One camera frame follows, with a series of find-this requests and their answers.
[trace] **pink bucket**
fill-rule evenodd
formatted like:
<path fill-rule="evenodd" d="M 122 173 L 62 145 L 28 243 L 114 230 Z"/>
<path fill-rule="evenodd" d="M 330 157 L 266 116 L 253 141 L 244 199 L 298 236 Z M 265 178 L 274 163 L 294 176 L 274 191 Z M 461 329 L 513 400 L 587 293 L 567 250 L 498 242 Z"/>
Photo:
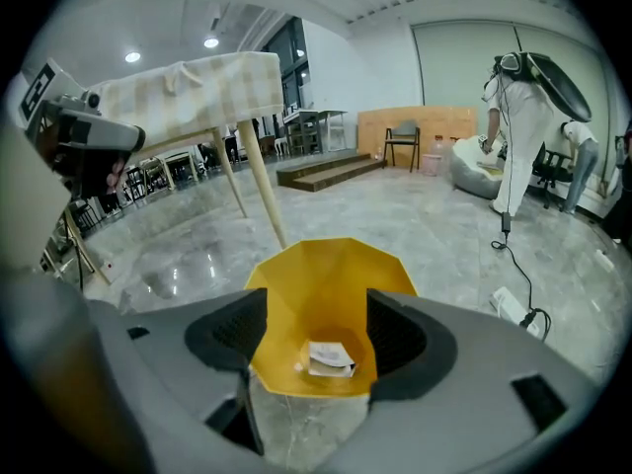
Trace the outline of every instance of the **pink bucket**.
<path fill-rule="evenodd" d="M 422 174 L 425 176 L 438 175 L 438 167 L 443 157 L 440 154 L 422 155 Z"/>

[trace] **wooden panel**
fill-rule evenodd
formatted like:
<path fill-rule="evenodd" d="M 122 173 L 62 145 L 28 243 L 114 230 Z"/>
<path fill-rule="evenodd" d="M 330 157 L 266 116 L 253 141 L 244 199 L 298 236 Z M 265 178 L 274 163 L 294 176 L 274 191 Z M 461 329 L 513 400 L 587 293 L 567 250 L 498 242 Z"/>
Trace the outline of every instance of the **wooden panel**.
<path fill-rule="evenodd" d="M 436 135 L 448 144 L 451 137 L 466 138 L 476 134 L 477 117 L 474 107 L 398 107 L 358 113 L 357 151 L 374 156 L 381 148 L 384 152 L 386 128 L 394 128 L 402 121 L 417 122 L 421 134 L 421 154 L 430 153 Z M 412 146 L 395 146 L 395 163 L 398 167 L 410 167 Z M 385 158 L 391 163 L 391 152 Z"/>

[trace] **yellow bin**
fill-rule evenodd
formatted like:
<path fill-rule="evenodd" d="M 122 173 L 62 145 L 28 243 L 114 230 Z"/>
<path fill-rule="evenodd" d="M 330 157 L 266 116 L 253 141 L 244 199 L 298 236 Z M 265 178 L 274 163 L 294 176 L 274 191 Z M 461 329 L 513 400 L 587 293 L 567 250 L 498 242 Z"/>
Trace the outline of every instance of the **yellow bin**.
<path fill-rule="evenodd" d="M 246 289 L 268 290 L 268 327 L 252 366 L 271 392 L 354 397 L 377 379 L 366 333 L 366 291 L 417 295 L 400 260 L 356 239 L 302 241 L 261 262 Z M 352 377 L 307 373 L 307 343 L 340 342 L 356 363 Z"/>

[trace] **stairs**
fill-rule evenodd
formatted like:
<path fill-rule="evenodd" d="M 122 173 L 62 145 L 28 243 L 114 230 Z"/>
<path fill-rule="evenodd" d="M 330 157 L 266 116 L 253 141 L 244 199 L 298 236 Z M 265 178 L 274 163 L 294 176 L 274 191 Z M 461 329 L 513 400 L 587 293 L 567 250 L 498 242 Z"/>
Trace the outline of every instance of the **stairs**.
<path fill-rule="evenodd" d="M 279 186 L 318 192 L 347 179 L 382 167 L 382 161 L 366 154 L 333 158 L 276 171 Z"/>

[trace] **gray bean bag chair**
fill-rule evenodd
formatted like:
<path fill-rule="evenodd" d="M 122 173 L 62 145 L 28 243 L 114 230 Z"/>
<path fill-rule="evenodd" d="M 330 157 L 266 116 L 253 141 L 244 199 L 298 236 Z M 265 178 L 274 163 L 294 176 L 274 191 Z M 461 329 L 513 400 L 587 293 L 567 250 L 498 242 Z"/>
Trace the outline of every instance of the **gray bean bag chair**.
<path fill-rule="evenodd" d="M 478 135 L 462 138 L 452 146 L 450 173 L 453 183 L 470 194 L 496 198 L 503 181 L 503 173 L 494 170 L 499 165 L 498 153 L 502 143 L 496 139 L 492 152 L 485 155 L 478 144 Z"/>

